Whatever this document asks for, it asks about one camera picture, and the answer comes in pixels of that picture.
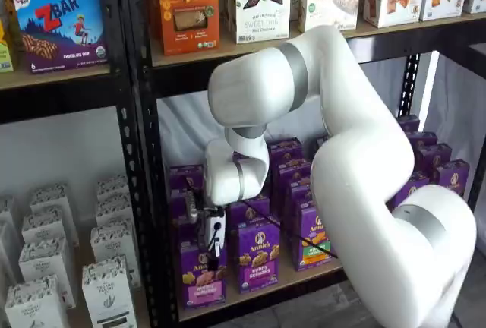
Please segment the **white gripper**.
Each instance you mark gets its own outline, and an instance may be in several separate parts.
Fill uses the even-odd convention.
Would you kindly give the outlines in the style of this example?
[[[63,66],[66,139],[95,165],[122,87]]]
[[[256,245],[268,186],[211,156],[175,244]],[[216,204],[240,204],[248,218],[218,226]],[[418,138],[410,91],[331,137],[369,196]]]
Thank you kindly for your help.
[[[217,271],[226,236],[226,211],[216,208],[208,211],[204,222],[204,243],[207,247],[207,269]]]

